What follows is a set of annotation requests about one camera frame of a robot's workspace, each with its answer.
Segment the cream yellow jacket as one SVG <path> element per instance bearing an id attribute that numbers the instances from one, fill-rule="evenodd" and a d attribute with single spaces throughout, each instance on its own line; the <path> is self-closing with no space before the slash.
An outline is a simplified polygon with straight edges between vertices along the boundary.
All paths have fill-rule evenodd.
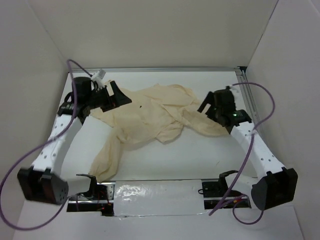
<path id="1" fill-rule="evenodd" d="M 153 139 L 168 143 L 184 127 L 209 137 L 227 134 L 224 127 L 198 112 L 201 102 L 190 88 L 156 84 L 138 91 L 123 88 L 122 92 L 131 99 L 130 104 L 107 112 L 101 109 L 90 112 L 112 128 L 89 170 L 99 183 L 117 173 L 124 145 L 145 144 Z"/>

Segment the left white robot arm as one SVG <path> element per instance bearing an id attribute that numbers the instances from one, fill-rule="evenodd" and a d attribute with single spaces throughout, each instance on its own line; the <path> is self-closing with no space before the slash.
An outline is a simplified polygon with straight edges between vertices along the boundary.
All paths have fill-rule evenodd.
<path id="1" fill-rule="evenodd" d="M 100 69 L 89 77 L 74 78 L 75 90 L 59 106 L 48 143 L 29 168 L 22 167 L 17 173 L 26 200 L 61 205 L 68 196 L 76 194 L 88 200 L 97 197 L 99 187 L 95 176 L 80 173 L 78 180 L 67 180 L 61 177 L 61 172 L 71 143 L 91 110 L 107 112 L 132 102 L 115 81 L 102 83 L 105 74 Z"/>

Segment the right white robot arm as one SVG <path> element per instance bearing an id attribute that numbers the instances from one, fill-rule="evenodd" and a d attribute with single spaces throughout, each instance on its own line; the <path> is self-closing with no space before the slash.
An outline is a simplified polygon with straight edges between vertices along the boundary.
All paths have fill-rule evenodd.
<path id="1" fill-rule="evenodd" d="M 218 190 L 223 198 L 234 191 L 245 195 L 251 208 L 265 211 L 294 199 L 298 174 L 286 168 L 270 151 L 257 132 L 248 113 L 236 109 L 231 87 L 210 91 L 198 108 L 207 118 L 224 127 L 245 152 L 244 163 L 239 170 L 221 173 Z M 257 177 L 242 174 L 247 162 L 251 162 Z"/>

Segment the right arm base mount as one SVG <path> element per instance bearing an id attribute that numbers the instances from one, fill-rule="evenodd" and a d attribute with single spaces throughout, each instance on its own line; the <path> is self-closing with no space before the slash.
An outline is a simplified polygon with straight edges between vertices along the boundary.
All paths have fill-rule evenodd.
<path id="1" fill-rule="evenodd" d="M 220 199 L 224 196 L 225 192 L 228 189 L 226 177 L 231 174 L 238 173 L 237 170 L 230 170 L 227 172 L 223 172 L 219 175 L 219 178 L 209 179 L 209 180 L 202 180 L 202 188 L 198 190 L 198 193 L 203 196 L 203 203 L 205 210 L 212 210 L 220 201 Z M 241 193 L 236 190 L 231 190 L 228 197 L 224 200 L 223 203 L 240 196 Z M 243 197 L 244 199 L 240 202 L 236 208 L 251 208 L 250 202 L 247 197 Z M 234 205 L 239 202 L 240 200 L 232 201 L 231 203 L 222 207 L 223 209 L 231 209 Z"/>

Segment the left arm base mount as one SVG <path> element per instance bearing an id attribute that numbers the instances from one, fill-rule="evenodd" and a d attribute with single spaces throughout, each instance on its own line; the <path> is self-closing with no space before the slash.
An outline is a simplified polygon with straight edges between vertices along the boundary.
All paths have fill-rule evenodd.
<path id="1" fill-rule="evenodd" d="M 104 217 L 113 217 L 115 186 L 114 181 L 98 183 L 97 178 L 90 174 L 77 174 L 85 179 L 88 185 L 84 191 L 72 195 L 67 203 L 68 213 L 99 212 Z"/>

